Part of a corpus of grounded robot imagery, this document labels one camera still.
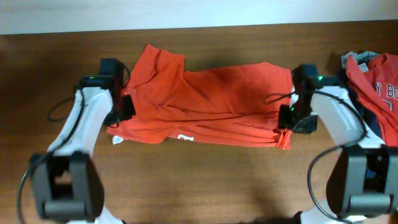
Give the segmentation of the orange red t-shirt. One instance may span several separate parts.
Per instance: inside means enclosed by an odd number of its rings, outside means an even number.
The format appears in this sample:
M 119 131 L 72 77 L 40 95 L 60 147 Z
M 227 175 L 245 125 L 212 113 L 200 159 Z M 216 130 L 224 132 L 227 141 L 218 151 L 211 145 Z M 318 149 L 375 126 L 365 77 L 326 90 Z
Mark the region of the orange red t-shirt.
M 191 72 L 185 56 L 147 45 L 123 94 L 135 115 L 108 134 L 149 144 L 167 138 L 244 147 L 290 148 L 279 128 L 277 94 L 292 90 L 291 72 L 268 62 Z

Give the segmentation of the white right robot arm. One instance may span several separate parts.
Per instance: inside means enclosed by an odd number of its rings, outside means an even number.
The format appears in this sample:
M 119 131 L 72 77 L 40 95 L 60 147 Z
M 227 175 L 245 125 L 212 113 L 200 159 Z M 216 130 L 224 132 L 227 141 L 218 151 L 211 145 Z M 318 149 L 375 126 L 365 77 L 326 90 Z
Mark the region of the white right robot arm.
M 388 146 L 363 121 L 349 92 L 333 77 L 323 77 L 314 65 L 292 71 L 289 105 L 279 109 L 280 129 L 310 134 L 320 119 L 335 146 L 317 155 L 307 171 L 313 208 L 300 211 L 294 223 L 362 223 L 384 214 L 397 214 L 397 148 Z M 340 151 L 319 202 L 312 187 L 312 170 L 327 154 Z

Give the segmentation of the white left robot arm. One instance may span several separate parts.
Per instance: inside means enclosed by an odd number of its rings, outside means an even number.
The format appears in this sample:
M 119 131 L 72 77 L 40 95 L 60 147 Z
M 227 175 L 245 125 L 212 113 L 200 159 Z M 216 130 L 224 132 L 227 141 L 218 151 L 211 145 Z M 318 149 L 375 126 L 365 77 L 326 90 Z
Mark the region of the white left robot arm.
M 103 58 L 99 73 L 75 85 L 73 108 L 56 140 L 33 154 L 29 179 L 39 217 L 56 223 L 122 223 L 104 205 L 104 188 L 92 161 L 102 127 L 117 128 L 136 111 L 123 96 L 131 74 L 115 58 Z

